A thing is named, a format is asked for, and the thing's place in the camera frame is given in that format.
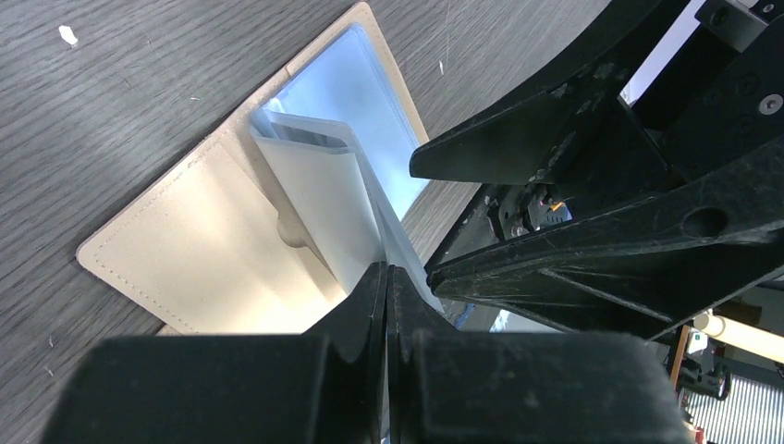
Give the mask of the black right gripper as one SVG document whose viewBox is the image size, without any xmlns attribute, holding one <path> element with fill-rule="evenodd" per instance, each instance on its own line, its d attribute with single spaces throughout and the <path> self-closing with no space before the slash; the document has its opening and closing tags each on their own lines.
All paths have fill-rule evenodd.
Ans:
<svg viewBox="0 0 784 444">
<path fill-rule="evenodd" d="M 524 186 L 490 202 L 501 240 L 539 227 L 538 185 L 585 216 L 614 193 L 662 188 L 670 173 L 694 181 L 439 265 L 428 277 L 436 296 L 653 339 L 781 275 L 782 3 L 705 2 L 638 100 L 617 103 L 687 5 L 610 2 L 530 78 L 418 148 L 409 172 Z"/>
</svg>

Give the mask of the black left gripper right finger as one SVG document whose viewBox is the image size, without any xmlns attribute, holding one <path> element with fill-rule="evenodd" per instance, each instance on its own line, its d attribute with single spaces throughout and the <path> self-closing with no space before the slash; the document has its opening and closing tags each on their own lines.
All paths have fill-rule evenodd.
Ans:
<svg viewBox="0 0 784 444">
<path fill-rule="evenodd" d="M 663 367 L 634 336 L 455 329 L 392 266 L 395 443 L 687 443 Z"/>
</svg>

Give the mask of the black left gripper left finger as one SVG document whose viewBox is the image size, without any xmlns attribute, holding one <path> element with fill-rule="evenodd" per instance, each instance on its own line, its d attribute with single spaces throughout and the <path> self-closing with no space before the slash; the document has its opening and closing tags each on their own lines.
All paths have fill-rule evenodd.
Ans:
<svg viewBox="0 0 784 444">
<path fill-rule="evenodd" d="M 301 334 L 108 339 L 55 408 L 46 443 L 377 443 L 388 266 L 370 265 Z"/>
</svg>

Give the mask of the silver card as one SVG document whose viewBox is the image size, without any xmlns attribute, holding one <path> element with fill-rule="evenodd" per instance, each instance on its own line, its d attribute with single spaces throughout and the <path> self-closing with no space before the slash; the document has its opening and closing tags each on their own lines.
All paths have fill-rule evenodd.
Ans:
<svg viewBox="0 0 784 444">
<path fill-rule="evenodd" d="M 372 263 L 386 259 L 358 159 L 343 122 L 258 110 L 251 135 L 345 292 Z"/>
</svg>

